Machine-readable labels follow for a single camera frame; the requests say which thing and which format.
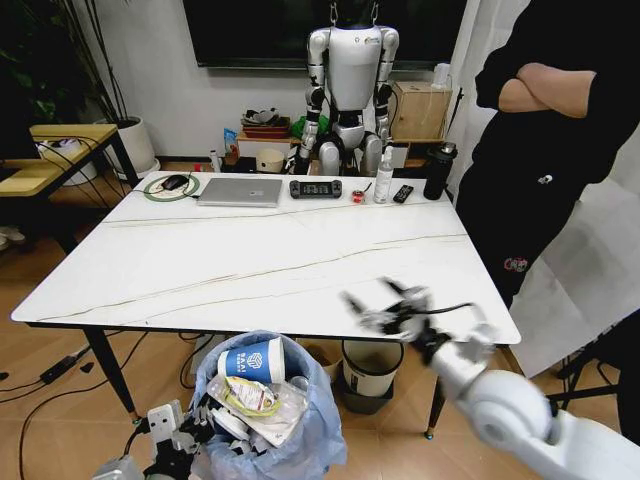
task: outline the wooden floor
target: wooden floor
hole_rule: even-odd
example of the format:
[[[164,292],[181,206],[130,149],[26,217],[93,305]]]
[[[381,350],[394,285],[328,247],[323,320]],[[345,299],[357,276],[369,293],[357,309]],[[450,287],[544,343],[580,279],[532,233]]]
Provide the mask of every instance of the wooden floor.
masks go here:
[[[189,169],[180,164],[176,169]],[[119,189],[114,179],[112,185]],[[116,195],[97,182],[111,204]],[[87,186],[88,195],[95,194]],[[57,203],[91,205],[78,188],[65,188],[57,193]],[[78,238],[91,226],[78,230]],[[30,383],[64,355],[80,349],[85,341],[80,332],[29,328],[13,324],[9,315],[13,308],[62,261],[64,255],[50,238],[35,240],[27,248],[0,254],[0,371],[11,376],[0,382],[0,389]],[[122,333],[113,337],[114,351],[122,361],[140,333]],[[337,344],[324,345],[336,349]],[[140,344],[124,374],[141,412],[174,398],[186,406],[191,391],[178,382],[184,359],[193,350],[176,334],[149,334]],[[91,353],[81,364],[95,361]],[[502,354],[497,354],[493,367],[508,369]],[[613,369],[605,367],[612,380]],[[418,356],[408,351],[396,377],[395,398],[376,415],[356,415],[339,403],[343,434],[349,447],[346,466],[332,467],[328,479],[384,480],[521,480],[538,478],[509,455],[492,450],[471,433],[464,419],[450,405],[445,406],[433,441],[422,436],[431,402],[435,376],[424,369]],[[79,368],[58,381],[24,399],[0,403],[0,478],[14,480],[18,474],[18,442],[25,416],[42,400],[65,391],[96,385],[104,376],[96,365],[89,373]],[[552,371],[535,378],[547,393],[558,392],[562,384]],[[601,385],[595,366],[589,365],[580,386]],[[0,393],[0,402],[30,389]],[[570,411],[617,429],[615,398],[600,397],[572,402]],[[106,460],[119,456],[132,431],[128,417],[108,385],[88,393],[53,400],[41,408],[30,423],[24,442],[25,478],[78,479],[91,478]],[[132,453],[139,466],[150,463],[147,437],[139,437]]]

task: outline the black shirt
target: black shirt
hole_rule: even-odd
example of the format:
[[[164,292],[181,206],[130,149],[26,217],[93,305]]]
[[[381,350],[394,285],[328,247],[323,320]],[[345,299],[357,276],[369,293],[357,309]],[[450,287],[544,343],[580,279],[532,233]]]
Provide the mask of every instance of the black shirt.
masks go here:
[[[476,77],[478,106],[498,109],[504,84],[527,63],[592,70],[586,118],[553,110],[498,112],[474,152],[474,162],[519,174],[554,174],[602,181],[618,149],[640,121],[637,0],[532,0],[507,44]]]

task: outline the potted plant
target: potted plant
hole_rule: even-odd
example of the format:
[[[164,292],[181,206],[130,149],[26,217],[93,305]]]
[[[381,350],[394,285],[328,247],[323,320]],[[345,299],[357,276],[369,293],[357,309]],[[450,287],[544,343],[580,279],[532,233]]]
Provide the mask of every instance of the potted plant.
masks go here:
[[[144,121],[142,118],[129,115],[127,112],[126,102],[122,95],[118,79],[114,74],[113,65],[109,58],[104,37],[102,35],[102,26],[100,23],[100,17],[98,16],[98,10],[96,8],[96,0],[83,0],[83,3],[91,25],[91,31],[93,32],[98,45],[98,55],[101,57],[106,69],[106,83],[108,88],[105,88],[97,69],[96,62],[93,60],[92,51],[89,48],[84,35],[84,30],[74,1],[55,1],[58,2],[66,12],[70,26],[70,34],[75,38],[79,55],[86,59],[87,66],[90,68],[92,75],[94,75],[96,81],[98,81],[102,86],[101,99],[103,102],[101,103],[101,106],[103,107],[102,111],[105,118],[98,120],[96,123],[115,123],[118,126],[122,143],[127,149],[133,168],[138,173],[139,177],[144,177],[149,172],[159,170],[160,162],[155,158]],[[125,180],[122,167],[117,163],[117,160],[115,168],[120,179]]]
[[[104,43],[96,2],[82,2],[98,45],[95,57],[73,0],[3,0],[0,68],[6,67],[25,91],[33,123],[79,123],[78,112],[85,108],[85,99],[97,105],[104,118],[96,123],[118,126],[133,167],[143,177],[158,170],[160,164],[143,120],[127,111]],[[104,63],[106,82],[96,57]],[[124,179],[120,165],[115,168]]]

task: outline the mouse pad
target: mouse pad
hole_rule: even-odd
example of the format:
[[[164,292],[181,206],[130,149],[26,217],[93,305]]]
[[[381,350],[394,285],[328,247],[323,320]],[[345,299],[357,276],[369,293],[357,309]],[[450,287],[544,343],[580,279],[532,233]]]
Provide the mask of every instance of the mouse pad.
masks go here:
[[[175,202],[176,200],[181,200],[193,195],[194,192],[200,188],[198,179],[191,175],[189,177],[189,183],[185,183],[174,190],[164,190],[162,188],[162,182],[170,176],[171,175],[165,175],[164,177],[157,178],[147,185],[144,189],[144,196],[153,202]]]

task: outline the laptop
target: laptop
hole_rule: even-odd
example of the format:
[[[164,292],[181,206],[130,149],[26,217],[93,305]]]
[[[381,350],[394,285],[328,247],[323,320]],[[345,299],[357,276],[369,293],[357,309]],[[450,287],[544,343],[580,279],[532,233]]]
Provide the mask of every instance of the laptop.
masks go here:
[[[267,178],[212,178],[198,205],[225,207],[278,206],[282,180]]]

